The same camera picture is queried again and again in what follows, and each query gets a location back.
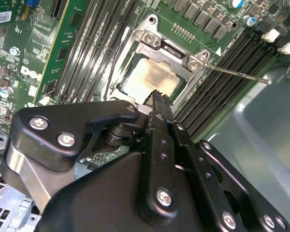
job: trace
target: green circuit board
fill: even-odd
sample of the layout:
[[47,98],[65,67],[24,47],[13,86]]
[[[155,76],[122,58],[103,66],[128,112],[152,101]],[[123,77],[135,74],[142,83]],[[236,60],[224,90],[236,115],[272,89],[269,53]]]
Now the green circuit board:
[[[17,5],[13,8],[15,10],[12,10],[13,15],[21,17],[23,13],[21,9],[23,10],[24,6],[19,1],[16,2]],[[42,0],[39,7],[30,8],[25,20],[9,24],[8,32],[0,38],[0,91],[3,87],[10,87],[13,91],[8,98],[0,95],[0,129],[3,132],[8,133],[13,113],[19,109],[59,103],[59,95],[52,96],[46,104],[41,104],[40,101],[67,68],[66,64],[71,58],[69,54],[73,49],[74,41],[82,42],[85,39],[80,33],[86,32],[86,25],[90,24],[90,19],[98,10],[104,10],[105,15],[107,12],[110,14],[116,11],[113,9],[115,0],[96,0],[93,1],[94,5],[91,8],[93,10],[88,13],[89,2],[89,0]],[[122,1],[124,7],[131,2],[132,0]],[[54,15],[56,5],[60,5],[58,8],[60,15]],[[12,5],[0,7],[5,7],[5,10],[0,8],[0,12],[4,12],[10,10]],[[124,7],[119,15],[125,14]],[[86,12],[89,20],[82,24]],[[255,17],[257,22],[270,19],[281,33],[290,37],[290,12],[280,0],[246,0],[238,9],[230,8],[229,3],[224,0],[143,0],[137,1],[129,20],[125,23],[135,28],[150,14],[158,17],[158,31],[184,50],[196,54],[202,49],[207,49],[210,52],[209,64],[211,65],[216,65],[227,54],[247,28],[243,24],[243,17],[246,15]],[[105,17],[97,25],[98,32],[95,35],[97,40],[103,41],[102,32],[107,31],[107,23]],[[113,39],[115,43],[116,35],[110,34],[109,39]],[[89,46],[92,50],[96,47],[97,49],[99,47],[97,42]],[[101,44],[100,47],[99,59],[101,60],[110,52],[114,52],[111,49],[107,50],[108,47],[111,48],[110,43]],[[88,53],[88,59],[94,59],[93,53]],[[107,68],[103,66],[103,62],[95,65],[93,72],[88,73],[89,78],[84,83],[82,92],[90,91],[95,76],[102,77],[97,79],[96,92],[102,90],[107,75],[98,72],[104,69]],[[86,71],[86,65],[83,64],[75,82],[71,84],[71,89],[83,84],[82,78]],[[191,92],[197,91],[200,83]],[[70,83],[66,78],[62,80],[59,87],[68,85]],[[190,95],[187,95],[183,104],[189,100],[189,97]],[[99,94],[91,99],[101,100]]]

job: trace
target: black ram slot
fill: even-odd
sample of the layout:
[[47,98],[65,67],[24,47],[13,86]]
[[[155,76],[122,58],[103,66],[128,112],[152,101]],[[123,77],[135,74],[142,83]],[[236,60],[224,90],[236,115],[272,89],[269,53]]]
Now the black ram slot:
[[[217,66],[256,75],[274,56],[278,54],[270,45],[262,44],[258,35],[247,29]],[[211,71],[175,119],[188,129],[195,140],[230,106],[249,82],[226,73]]]

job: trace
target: blue component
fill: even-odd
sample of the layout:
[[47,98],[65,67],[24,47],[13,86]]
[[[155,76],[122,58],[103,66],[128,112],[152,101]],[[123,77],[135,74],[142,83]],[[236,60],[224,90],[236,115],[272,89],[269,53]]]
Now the blue component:
[[40,0],[27,0],[27,5],[30,7],[37,7],[40,4]]
[[244,0],[241,0],[240,4],[238,4],[237,8],[241,7],[244,4]]

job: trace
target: chip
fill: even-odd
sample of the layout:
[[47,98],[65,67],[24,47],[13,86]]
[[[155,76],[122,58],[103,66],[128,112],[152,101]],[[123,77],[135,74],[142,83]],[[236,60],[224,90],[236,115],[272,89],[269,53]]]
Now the chip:
[[204,13],[203,11],[200,11],[199,15],[197,16],[197,19],[195,20],[195,24],[199,26],[203,26],[208,18],[208,14]]
[[255,16],[259,12],[259,9],[259,6],[253,4],[248,12],[251,16]]
[[207,25],[206,25],[206,27],[204,28],[204,30],[205,31],[207,31],[208,33],[212,33],[214,30],[215,30],[215,28],[218,26],[218,22],[215,20],[215,19],[211,19],[208,23],[207,23]]
[[58,56],[57,56],[57,60],[61,60],[61,59],[65,58],[67,53],[68,53],[67,49],[61,49]]
[[286,18],[286,20],[282,24],[285,25],[286,27],[289,27],[290,26],[290,16],[288,18]]
[[12,76],[12,77],[16,77],[16,71],[14,71],[14,70],[11,69],[11,71],[10,71],[10,76]]
[[198,11],[198,7],[196,7],[195,5],[191,4],[191,5],[188,7],[188,9],[187,9],[187,11],[186,11],[186,13],[185,13],[185,17],[186,17],[187,19],[193,19],[194,16],[195,16],[195,14],[197,13],[197,11]]
[[73,17],[71,19],[71,22],[70,22],[70,26],[75,26],[78,24],[78,22],[80,21],[81,19],[81,14],[78,14],[78,13],[74,13],[73,14]]
[[217,16],[221,13],[220,9],[215,9],[215,11],[213,12],[212,16],[214,18],[217,18]]
[[273,3],[267,11],[273,15],[277,12],[277,10],[278,6],[275,3]]
[[177,0],[173,6],[174,10],[178,12],[182,11],[185,8],[187,2],[188,0]]
[[1,87],[1,88],[8,87],[9,84],[10,84],[10,81],[7,80],[7,79],[1,79],[1,80],[0,80],[0,87]]
[[211,5],[211,3],[209,1],[206,1],[203,5],[202,9],[206,11],[210,5]]
[[223,18],[223,20],[221,21],[221,23],[222,23],[223,25],[227,25],[227,23],[228,23],[229,20],[230,20],[230,18],[227,17],[227,16],[225,16],[225,17]]
[[221,40],[227,33],[228,29],[224,26],[222,26],[213,36],[217,40]]

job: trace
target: small electronic component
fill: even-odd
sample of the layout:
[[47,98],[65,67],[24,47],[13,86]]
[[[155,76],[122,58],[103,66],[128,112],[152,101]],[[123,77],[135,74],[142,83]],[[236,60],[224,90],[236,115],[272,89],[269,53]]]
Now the small electronic component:
[[275,3],[273,3],[267,11],[273,15],[277,12],[277,10],[278,10],[278,6]]
[[279,53],[290,55],[290,42],[286,43],[283,47],[277,49]]
[[240,8],[244,3],[244,0],[229,0],[230,8]]
[[218,26],[218,22],[215,19],[212,18],[207,23],[207,25],[205,26],[204,30],[207,31],[208,33],[212,33],[217,26]]
[[227,16],[225,16],[225,17],[222,19],[221,23],[222,23],[223,25],[227,25],[227,23],[228,23],[229,20],[230,20],[230,18],[227,17]]
[[198,7],[196,7],[195,5],[191,4],[188,9],[185,12],[185,17],[187,19],[193,19],[194,16],[196,15],[198,11]]
[[252,4],[250,9],[248,10],[248,13],[251,16],[255,16],[259,12],[259,9],[260,9],[259,6],[257,6],[256,4]]
[[290,16],[287,17],[282,24],[285,25],[286,27],[290,27]]
[[30,7],[37,7],[40,4],[40,0],[27,0],[27,5]]
[[7,79],[1,79],[0,80],[0,88],[8,87],[10,85],[10,81]]
[[261,36],[268,43],[273,43],[278,38],[279,32],[276,29],[271,29],[268,33]]
[[10,76],[15,78],[16,77],[16,71],[11,69],[10,70]]
[[78,14],[78,13],[74,13],[73,14],[73,17],[71,19],[71,22],[70,22],[70,26],[75,26],[79,23],[79,21],[81,20],[82,18],[82,15],[81,14]]
[[207,11],[208,7],[210,7],[211,3],[209,1],[206,1],[202,7],[203,10]]
[[217,18],[220,13],[221,13],[221,10],[220,9],[215,9],[215,11],[213,12],[212,16],[214,18]]
[[58,56],[57,56],[57,60],[61,60],[61,59],[65,58],[67,53],[68,53],[67,49],[61,49]]
[[221,40],[226,33],[228,32],[228,29],[225,26],[221,26],[219,30],[213,35],[217,40]]
[[8,98],[11,95],[13,95],[13,93],[14,93],[14,90],[11,87],[5,87],[0,90],[0,96],[2,98]]
[[203,26],[207,19],[208,19],[208,14],[206,14],[203,11],[200,11],[200,13],[197,16],[197,19],[195,20],[194,23],[199,25],[199,26]]
[[185,8],[187,2],[188,0],[177,0],[173,6],[174,10],[181,12]]
[[171,5],[174,0],[163,0],[163,2],[167,5]]
[[250,17],[249,15],[245,15],[243,17],[243,24],[247,27],[253,27],[254,25],[256,25],[256,18],[255,17]]
[[9,76],[10,75],[10,69],[8,67],[5,67],[4,68],[4,73]]

